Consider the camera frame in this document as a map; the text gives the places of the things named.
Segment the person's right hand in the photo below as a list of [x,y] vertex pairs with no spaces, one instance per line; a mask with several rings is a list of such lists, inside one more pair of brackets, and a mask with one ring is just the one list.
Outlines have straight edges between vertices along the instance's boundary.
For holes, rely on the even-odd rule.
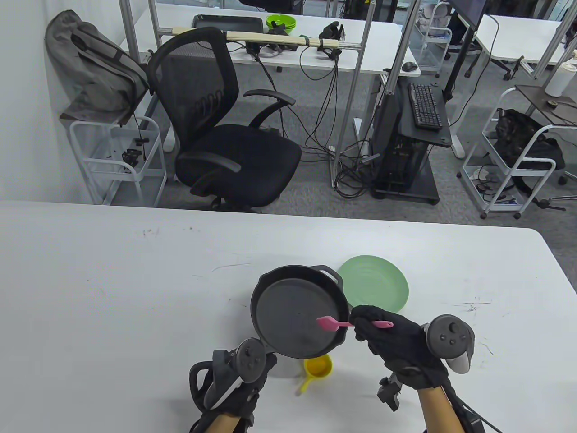
[[370,305],[354,307],[349,322],[355,338],[367,342],[371,353],[383,359],[400,383],[415,390],[449,384],[449,372],[428,349],[419,324]]

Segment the person's left hand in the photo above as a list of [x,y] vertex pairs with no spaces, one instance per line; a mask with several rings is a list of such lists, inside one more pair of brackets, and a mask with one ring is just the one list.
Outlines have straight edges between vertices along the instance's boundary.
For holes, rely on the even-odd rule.
[[194,364],[189,387],[201,416],[193,427],[206,432],[220,415],[239,417],[242,427],[251,427],[260,392],[276,363],[276,355],[267,353],[260,340],[249,338],[232,351],[215,350],[211,361]]

